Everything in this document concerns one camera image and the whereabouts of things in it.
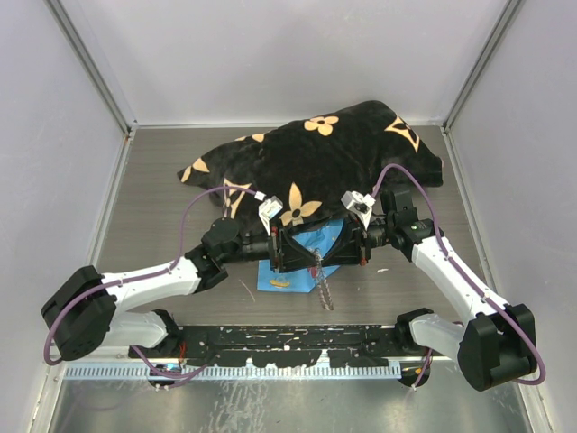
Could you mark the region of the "large metal keyring with rings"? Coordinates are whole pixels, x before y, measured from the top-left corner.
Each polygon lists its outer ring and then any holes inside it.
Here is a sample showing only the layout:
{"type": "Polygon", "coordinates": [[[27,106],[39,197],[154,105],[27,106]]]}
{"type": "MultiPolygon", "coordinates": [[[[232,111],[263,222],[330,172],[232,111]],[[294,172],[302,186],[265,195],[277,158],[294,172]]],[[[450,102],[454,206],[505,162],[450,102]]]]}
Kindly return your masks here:
{"type": "Polygon", "coordinates": [[[325,270],[323,267],[323,257],[321,256],[319,249],[314,249],[311,251],[314,257],[314,265],[309,268],[309,273],[315,284],[315,288],[318,292],[318,297],[320,304],[323,309],[327,311],[334,310],[334,303],[330,291],[330,286],[325,275],[325,270]]]}

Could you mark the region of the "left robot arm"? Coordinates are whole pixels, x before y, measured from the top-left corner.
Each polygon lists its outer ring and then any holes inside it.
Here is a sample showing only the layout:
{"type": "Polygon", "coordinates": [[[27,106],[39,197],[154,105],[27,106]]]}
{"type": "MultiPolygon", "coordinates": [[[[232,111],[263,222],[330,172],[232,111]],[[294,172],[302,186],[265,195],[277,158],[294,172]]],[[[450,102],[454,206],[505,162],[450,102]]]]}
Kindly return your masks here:
{"type": "Polygon", "coordinates": [[[197,247],[172,262],[108,274],[83,266],[41,308],[49,329],[44,359],[57,364],[50,356],[53,346],[60,360],[74,361],[114,341],[149,347],[160,357],[173,356],[180,347],[177,326],[161,313],[139,316],[133,309],[212,289],[226,278],[226,264],[251,261],[268,261],[276,272],[292,272],[315,266],[316,256],[282,228],[245,237],[235,220],[221,217],[197,247]]]}

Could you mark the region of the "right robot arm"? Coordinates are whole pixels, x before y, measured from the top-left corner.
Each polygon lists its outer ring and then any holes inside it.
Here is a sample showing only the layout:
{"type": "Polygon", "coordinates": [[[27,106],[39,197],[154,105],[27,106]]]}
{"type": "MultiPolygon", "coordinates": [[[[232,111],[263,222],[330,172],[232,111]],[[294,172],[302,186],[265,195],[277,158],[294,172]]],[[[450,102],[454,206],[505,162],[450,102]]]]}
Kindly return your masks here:
{"type": "Polygon", "coordinates": [[[391,245],[422,271],[456,311],[457,322],[422,308],[398,316],[394,341],[405,355],[430,349],[457,363],[477,391],[502,383],[529,383],[541,370],[536,355],[535,318],[523,305],[511,305],[490,289],[450,246],[433,219],[421,219],[409,190],[381,194],[384,218],[372,220],[374,198],[347,191],[341,201],[361,229],[361,258],[391,245]]]}

